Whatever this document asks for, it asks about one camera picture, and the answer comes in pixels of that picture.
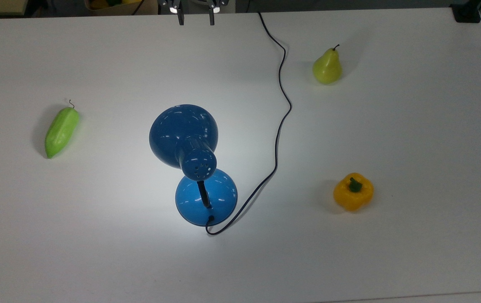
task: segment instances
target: power cord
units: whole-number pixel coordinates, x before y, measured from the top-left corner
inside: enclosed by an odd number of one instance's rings
[[[140,4],[138,4],[138,7],[137,7],[137,8],[134,10],[134,12],[132,13],[133,16],[138,12],[141,4],[143,4],[144,1],[145,1],[145,0],[141,0]]]
[[[248,0],[248,5],[246,6],[246,12],[248,12],[248,9],[250,9],[250,2],[252,2],[252,0]]]
[[[252,198],[256,195],[256,193],[260,190],[260,188],[265,185],[273,176],[274,174],[276,173],[276,170],[278,170],[278,142],[279,142],[279,139],[280,139],[280,134],[281,134],[281,127],[283,126],[283,122],[285,121],[285,118],[287,118],[287,116],[289,115],[289,113],[291,112],[291,110],[293,109],[293,104],[291,103],[291,100],[289,100],[289,97],[287,96],[287,94],[285,93],[285,90],[283,90],[283,85],[281,84],[281,69],[283,67],[283,63],[285,62],[285,58],[287,56],[287,51],[285,50],[285,48],[282,46],[282,44],[280,44],[278,41],[276,41],[276,39],[271,35],[271,33],[269,32],[269,29],[267,29],[267,26],[265,25],[265,21],[263,21],[263,17],[261,16],[261,13],[260,12],[257,12],[258,15],[259,15],[259,18],[261,19],[261,23],[263,25],[263,28],[265,29],[267,35],[276,43],[278,44],[278,46],[283,50],[283,57],[282,57],[282,60],[281,60],[281,63],[280,63],[280,67],[278,69],[278,72],[277,72],[277,79],[278,79],[278,82],[280,84],[280,89],[281,89],[281,92],[283,94],[283,96],[286,98],[287,100],[287,103],[289,103],[289,110],[287,111],[287,113],[283,116],[283,118],[281,119],[281,122],[280,122],[280,126],[277,128],[277,134],[276,134],[276,140],[275,140],[275,167],[274,169],[272,170],[272,172],[265,178],[263,179],[263,181],[261,181],[261,183],[256,187],[256,189],[254,190],[254,192],[252,192],[252,194],[250,195],[250,197],[248,197],[248,199],[246,200],[246,202],[244,202],[244,204],[242,205],[242,207],[239,209],[239,211],[237,211],[237,213],[235,214],[235,216],[233,217],[233,219],[231,219],[221,230],[218,230],[217,232],[211,232],[209,231],[209,224],[214,221],[214,216],[210,215],[209,216],[209,220],[207,221],[207,223],[205,224],[205,230],[208,234],[214,236],[216,234],[220,234],[221,232],[223,232],[224,230],[226,230],[231,224],[233,224],[233,222],[235,222],[235,220],[237,219],[237,217],[239,217],[239,215],[242,213],[242,211],[246,208],[246,206],[248,205],[248,203],[250,203],[250,200],[252,200]]]

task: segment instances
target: artificial vegetable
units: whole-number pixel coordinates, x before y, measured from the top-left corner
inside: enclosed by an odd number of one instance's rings
[[[333,196],[336,203],[347,211],[357,211],[373,198],[373,184],[358,173],[348,174],[338,182]]]
[[[54,157],[67,145],[78,121],[79,114],[74,107],[66,107],[58,112],[46,133],[44,146],[48,159]]]

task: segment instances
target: bell pepper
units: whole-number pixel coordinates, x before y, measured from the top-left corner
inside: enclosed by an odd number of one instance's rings
[[[358,173],[348,174],[338,182],[333,196],[336,203],[347,211],[357,211],[373,198],[373,184]]]

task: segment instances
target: green pear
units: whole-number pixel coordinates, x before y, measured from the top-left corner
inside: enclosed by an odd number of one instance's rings
[[[340,44],[327,50],[313,64],[313,75],[319,82],[323,84],[330,84],[337,79],[340,79],[342,69],[340,64],[340,56],[336,50],[338,46],[340,46]]]

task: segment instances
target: lamp base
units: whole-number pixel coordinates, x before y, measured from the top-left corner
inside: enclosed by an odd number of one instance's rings
[[[210,208],[204,206],[196,181],[183,177],[175,192],[175,204],[179,213],[196,226],[205,226],[210,215],[214,216],[214,220],[209,226],[219,224],[233,213],[237,205],[235,183],[223,171],[216,169],[214,174],[205,180],[205,188],[209,194]]]

